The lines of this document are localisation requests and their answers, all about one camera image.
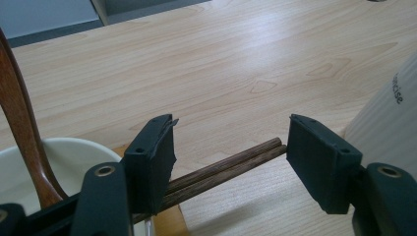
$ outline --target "table surface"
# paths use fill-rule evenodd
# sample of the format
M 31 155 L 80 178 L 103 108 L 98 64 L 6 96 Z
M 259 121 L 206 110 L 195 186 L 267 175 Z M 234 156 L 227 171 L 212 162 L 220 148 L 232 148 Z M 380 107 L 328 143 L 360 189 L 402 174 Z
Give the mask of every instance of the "table surface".
M 177 178 L 274 137 L 338 134 L 417 50 L 415 0 L 213 0 L 15 48 L 43 138 L 129 143 L 172 113 Z M 0 115 L 0 148 L 12 146 Z M 285 156 L 181 205 L 192 235 L 352 235 Z

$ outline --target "chopstick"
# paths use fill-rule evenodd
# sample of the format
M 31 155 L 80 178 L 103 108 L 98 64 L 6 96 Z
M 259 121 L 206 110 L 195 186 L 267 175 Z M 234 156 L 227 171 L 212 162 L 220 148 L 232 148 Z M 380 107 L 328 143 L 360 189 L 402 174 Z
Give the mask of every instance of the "chopstick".
M 284 153 L 286 146 L 275 138 L 175 179 L 168 185 L 160 211 L 181 204 Z M 134 214 L 134 222 L 149 217 L 150 214 Z

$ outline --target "wood grain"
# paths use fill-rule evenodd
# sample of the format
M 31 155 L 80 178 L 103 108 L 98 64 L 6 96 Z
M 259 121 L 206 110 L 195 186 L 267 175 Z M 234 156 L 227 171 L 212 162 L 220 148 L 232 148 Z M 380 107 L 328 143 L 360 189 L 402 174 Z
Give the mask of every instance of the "wood grain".
M 165 113 L 173 178 L 282 137 L 343 129 L 417 50 L 415 0 L 212 0 L 15 48 L 42 137 L 129 143 Z M 0 116 L 0 148 L 13 137 Z M 353 235 L 284 158 L 181 205 L 191 235 Z
M 24 79 L 1 29 L 0 104 L 34 183 L 40 206 L 49 207 L 67 198 L 49 165 Z

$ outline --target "white container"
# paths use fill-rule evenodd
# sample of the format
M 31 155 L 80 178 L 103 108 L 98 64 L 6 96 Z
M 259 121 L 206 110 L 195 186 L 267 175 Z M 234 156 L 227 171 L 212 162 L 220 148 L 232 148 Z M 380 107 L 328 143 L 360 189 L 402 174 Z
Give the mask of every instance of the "white container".
M 77 194 L 86 172 L 93 166 L 120 161 L 113 150 L 97 143 L 74 139 L 42 140 L 52 170 L 68 196 Z M 27 215 L 40 210 L 34 185 L 17 147 L 0 151 L 0 204 L 16 203 Z M 135 224 L 135 235 L 146 235 L 143 222 Z
M 345 140 L 363 153 L 363 165 L 382 162 L 417 179 L 417 53 L 346 128 Z

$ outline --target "wooden table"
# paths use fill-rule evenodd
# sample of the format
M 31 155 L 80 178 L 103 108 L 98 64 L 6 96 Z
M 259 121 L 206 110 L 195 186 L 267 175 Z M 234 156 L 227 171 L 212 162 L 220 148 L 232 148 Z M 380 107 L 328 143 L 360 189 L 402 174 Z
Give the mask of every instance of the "wooden table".
M 213 0 L 15 48 L 39 130 L 109 148 L 172 113 L 173 178 L 281 137 L 289 115 L 340 135 L 417 50 L 417 2 Z M 3 116 L 0 148 L 14 144 Z M 285 157 L 181 205 L 192 235 L 351 235 Z

